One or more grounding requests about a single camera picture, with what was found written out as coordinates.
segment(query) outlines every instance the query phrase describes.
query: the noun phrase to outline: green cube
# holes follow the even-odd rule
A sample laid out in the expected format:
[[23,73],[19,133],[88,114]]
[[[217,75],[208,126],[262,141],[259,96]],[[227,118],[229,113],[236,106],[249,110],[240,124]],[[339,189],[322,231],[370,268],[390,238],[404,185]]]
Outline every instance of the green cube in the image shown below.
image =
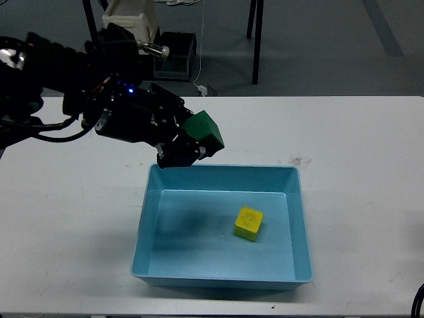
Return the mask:
[[224,148],[223,137],[219,128],[206,111],[191,116],[181,125],[181,128],[189,136],[199,141],[201,146],[205,147],[205,157],[211,157]]

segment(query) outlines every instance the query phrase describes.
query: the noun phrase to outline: white cable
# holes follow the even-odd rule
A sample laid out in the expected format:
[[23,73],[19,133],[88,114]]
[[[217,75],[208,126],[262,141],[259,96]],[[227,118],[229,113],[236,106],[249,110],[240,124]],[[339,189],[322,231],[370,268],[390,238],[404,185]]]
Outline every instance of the white cable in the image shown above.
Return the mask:
[[199,53],[199,73],[196,77],[196,79],[193,81],[194,86],[199,88],[199,86],[196,84],[196,81],[199,79],[200,72],[201,72],[201,49],[203,46],[203,29],[205,28],[205,0],[203,0],[203,8],[202,8],[202,14],[201,14],[201,37],[200,37],[200,53]]
[[166,3],[169,6],[173,5],[192,5],[200,2],[201,0],[154,0],[156,3]]

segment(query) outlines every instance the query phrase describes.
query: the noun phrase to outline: yellow cube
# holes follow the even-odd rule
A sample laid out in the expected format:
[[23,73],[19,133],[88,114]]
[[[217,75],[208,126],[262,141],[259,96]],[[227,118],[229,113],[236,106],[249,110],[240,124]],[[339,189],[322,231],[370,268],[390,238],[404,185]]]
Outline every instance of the yellow cube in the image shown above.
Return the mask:
[[234,234],[254,242],[263,218],[262,212],[249,207],[242,207],[235,223]]

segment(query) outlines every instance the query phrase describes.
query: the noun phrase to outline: white device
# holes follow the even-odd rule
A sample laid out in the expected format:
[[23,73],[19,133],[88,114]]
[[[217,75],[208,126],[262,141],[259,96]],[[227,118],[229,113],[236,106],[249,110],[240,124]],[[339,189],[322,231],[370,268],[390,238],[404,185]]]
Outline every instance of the white device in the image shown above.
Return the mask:
[[134,34],[137,42],[153,43],[158,30],[154,0],[113,0],[103,15],[105,27],[115,23]]

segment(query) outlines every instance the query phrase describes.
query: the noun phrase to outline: white table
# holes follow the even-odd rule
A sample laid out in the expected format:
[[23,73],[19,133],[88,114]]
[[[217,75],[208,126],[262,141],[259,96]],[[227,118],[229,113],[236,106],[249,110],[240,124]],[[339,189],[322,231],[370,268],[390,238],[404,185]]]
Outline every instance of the white table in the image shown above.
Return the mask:
[[[1,312],[409,314],[424,282],[423,98],[185,100],[195,113],[207,110],[225,141],[201,163],[299,166],[313,283],[211,290],[132,277],[156,150],[91,132],[69,144],[26,140],[0,160]],[[60,105],[46,99],[40,116],[47,123]]]

